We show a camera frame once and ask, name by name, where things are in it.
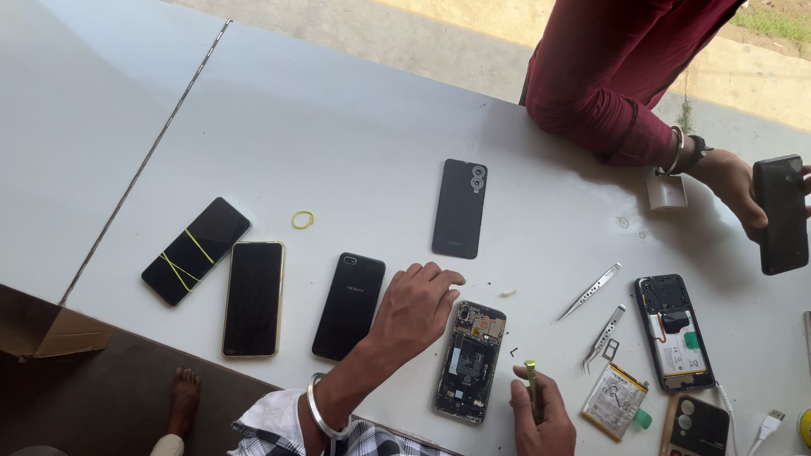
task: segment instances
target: oppo phone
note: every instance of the oppo phone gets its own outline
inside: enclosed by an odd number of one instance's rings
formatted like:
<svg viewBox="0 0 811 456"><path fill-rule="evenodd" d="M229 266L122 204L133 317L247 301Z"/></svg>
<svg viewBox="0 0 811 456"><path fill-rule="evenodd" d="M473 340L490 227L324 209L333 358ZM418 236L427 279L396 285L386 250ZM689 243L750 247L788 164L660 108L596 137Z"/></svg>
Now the oppo phone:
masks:
<svg viewBox="0 0 811 456"><path fill-rule="evenodd" d="M434 253L470 259L478 255L486 188L486 166L469 161L445 161L431 245Z"/></svg>
<svg viewBox="0 0 811 456"><path fill-rule="evenodd" d="M484 421L506 324L501 311L459 302L436 387L436 410L471 423Z"/></svg>
<svg viewBox="0 0 811 456"><path fill-rule="evenodd" d="M312 343L314 354L340 361L369 334L385 273L383 261L341 254Z"/></svg>
<svg viewBox="0 0 811 456"><path fill-rule="evenodd" d="M170 306L191 293L251 221L221 197L216 198L141 273L141 278Z"/></svg>
<svg viewBox="0 0 811 456"><path fill-rule="evenodd" d="M236 243L231 250L223 356L273 356L279 348L283 243Z"/></svg>
<svg viewBox="0 0 811 456"><path fill-rule="evenodd" d="M802 169L799 155L760 160L753 167L755 201L769 219L760 239L761 269L769 276L809 263Z"/></svg>
<svg viewBox="0 0 811 456"><path fill-rule="evenodd" d="M672 394L712 388L710 358L681 276L638 278L634 288L662 389Z"/></svg>

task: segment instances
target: sim card tray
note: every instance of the sim card tray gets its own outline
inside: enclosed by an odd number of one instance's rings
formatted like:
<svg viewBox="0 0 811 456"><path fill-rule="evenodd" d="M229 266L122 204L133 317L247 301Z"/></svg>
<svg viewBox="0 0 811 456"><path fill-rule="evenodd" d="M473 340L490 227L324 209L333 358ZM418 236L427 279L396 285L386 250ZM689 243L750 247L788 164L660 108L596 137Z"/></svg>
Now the sim card tray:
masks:
<svg viewBox="0 0 811 456"><path fill-rule="evenodd" d="M617 342L615 339L611 339L608 341L606 345L606 350L603 352L603 358L608 359L609 361L613 361L614 357L616 356L616 351L620 348L620 343Z"/></svg>

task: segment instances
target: yellow rubber band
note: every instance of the yellow rubber band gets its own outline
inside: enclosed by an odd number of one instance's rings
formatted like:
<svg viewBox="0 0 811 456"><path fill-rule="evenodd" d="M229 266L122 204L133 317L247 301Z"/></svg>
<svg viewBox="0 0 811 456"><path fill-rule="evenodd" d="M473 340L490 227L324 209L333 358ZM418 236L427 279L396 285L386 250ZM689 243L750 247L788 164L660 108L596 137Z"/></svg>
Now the yellow rubber band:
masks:
<svg viewBox="0 0 811 456"><path fill-rule="evenodd" d="M296 217L298 217L298 215L300 213L308 213L308 214L310 214L310 221L307 222L306 225L296 225ZM295 214L293 214L293 226L295 226L296 228L298 228L300 230L303 230L303 229L307 228L308 226L312 225L313 222L315 222L315 215L313 215L313 213L310 212L310 211L298 211Z"/></svg>
<svg viewBox="0 0 811 456"><path fill-rule="evenodd" d="M195 239L195 237L194 237L194 236L192 236L192 235L191 235L191 233L189 233L189 229L188 229L188 228L186 228L184 231L186 231L186 234L188 234L188 235L189 235L189 237L191 238L191 240L192 240L192 241L195 241L195 244L197 244L197 248L198 248L198 249L200 249L200 251L203 253L203 255L205 255L205 257L206 257L206 258L208 258L208 260L209 260L209 261L211 261L211 264L213 265L213 264L214 264L214 260L212 260L212 259L211 259L211 256L208 256L208 253L206 253L206 252L205 252L205 250L203 250L203 248L202 248L202 247L200 246L200 244L197 242L197 239Z"/></svg>
<svg viewBox="0 0 811 456"><path fill-rule="evenodd" d="M185 273L187 276L189 276L189 277L191 277L191 278L195 279L197 282L199 282L200 280L199 280L197 277L195 277L195 276L193 276L193 275L191 275L191 274L187 273L186 271L184 271L184 270L183 270L183 268L181 268L180 266L178 266L178 265L176 265L175 263L172 263L171 261L169 261L169 257L168 257L168 256L166 256L166 252L161 252L160 257L161 257L161 258L163 258L164 260L166 260L166 262L167 262L167 263L169 263L169 267L170 267L170 268L172 268L172 271L174 271L174 275L178 276L178 280L180 281L180 283L182 283L182 284L183 284L183 288L185 288L185 289L186 289L186 291L194 291L194 290L190 289L190 288L189 288L189 287L186 285L186 283L183 281L183 277L180 277L180 274L178 273L178 269L180 269L181 271L183 271L183 272L184 272L184 273Z"/></svg>

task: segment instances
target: white charger adapter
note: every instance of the white charger adapter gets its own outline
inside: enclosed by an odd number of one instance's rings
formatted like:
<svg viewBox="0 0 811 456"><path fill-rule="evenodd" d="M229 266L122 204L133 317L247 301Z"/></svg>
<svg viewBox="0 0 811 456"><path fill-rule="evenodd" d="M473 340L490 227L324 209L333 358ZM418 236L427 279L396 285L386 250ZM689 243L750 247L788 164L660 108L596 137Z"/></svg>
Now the white charger adapter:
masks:
<svg viewBox="0 0 811 456"><path fill-rule="evenodd" d="M681 176L658 175L653 168L646 178L648 201L652 211L670 211L687 207L687 194Z"/></svg>

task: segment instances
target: cardboard box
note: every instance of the cardboard box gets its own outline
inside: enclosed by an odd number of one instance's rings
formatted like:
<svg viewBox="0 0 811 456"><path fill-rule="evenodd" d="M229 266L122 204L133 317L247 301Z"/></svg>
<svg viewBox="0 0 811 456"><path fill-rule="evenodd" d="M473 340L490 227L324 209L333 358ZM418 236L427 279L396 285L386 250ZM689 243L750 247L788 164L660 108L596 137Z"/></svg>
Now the cardboard box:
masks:
<svg viewBox="0 0 811 456"><path fill-rule="evenodd" d="M101 350L113 333L108 325L0 285L0 351L45 358Z"/></svg>

